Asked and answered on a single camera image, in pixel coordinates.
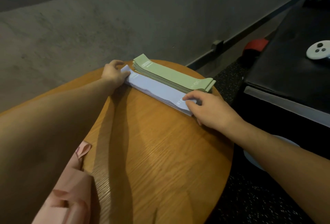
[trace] white controller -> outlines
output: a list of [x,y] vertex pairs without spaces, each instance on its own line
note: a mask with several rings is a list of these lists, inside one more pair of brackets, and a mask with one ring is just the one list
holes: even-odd
[[330,57],[330,41],[320,41],[308,48],[307,57],[312,60],[320,60]]

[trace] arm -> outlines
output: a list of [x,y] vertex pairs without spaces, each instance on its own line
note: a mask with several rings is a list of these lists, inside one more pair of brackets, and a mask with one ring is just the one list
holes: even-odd
[[330,222],[330,161],[245,122],[221,97],[193,91],[183,97],[198,123],[248,151],[316,223]]
[[0,216],[31,223],[104,103],[129,72],[105,65],[102,78],[43,97],[0,117]]

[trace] wood grain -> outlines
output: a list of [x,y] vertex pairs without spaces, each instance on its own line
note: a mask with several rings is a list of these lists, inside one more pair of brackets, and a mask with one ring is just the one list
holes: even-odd
[[[203,78],[176,63],[154,62]],[[88,84],[101,73],[92,71],[33,100]],[[213,94],[219,95],[215,88]],[[92,206],[92,223],[204,223],[233,156],[233,144],[221,134],[126,85],[106,101],[85,140],[92,149],[84,169],[94,176],[100,204]],[[183,210],[174,211],[179,205]]]

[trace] pink strap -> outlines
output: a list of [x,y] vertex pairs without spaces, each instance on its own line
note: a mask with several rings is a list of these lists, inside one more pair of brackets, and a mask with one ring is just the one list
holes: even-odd
[[90,148],[84,141],[79,145],[32,224],[89,223],[92,177],[79,169]]

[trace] hand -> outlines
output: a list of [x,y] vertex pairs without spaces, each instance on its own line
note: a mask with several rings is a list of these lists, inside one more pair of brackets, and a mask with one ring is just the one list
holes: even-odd
[[110,80],[113,82],[114,88],[118,88],[125,81],[125,78],[130,75],[129,71],[121,72],[117,69],[118,65],[123,65],[124,62],[121,60],[113,60],[109,64],[105,64],[102,79]]
[[[204,124],[224,134],[233,123],[243,119],[232,109],[221,96],[215,96],[202,91],[194,90],[183,98],[189,110],[197,118],[199,125]],[[197,99],[202,102],[199,106],[190,99]]]

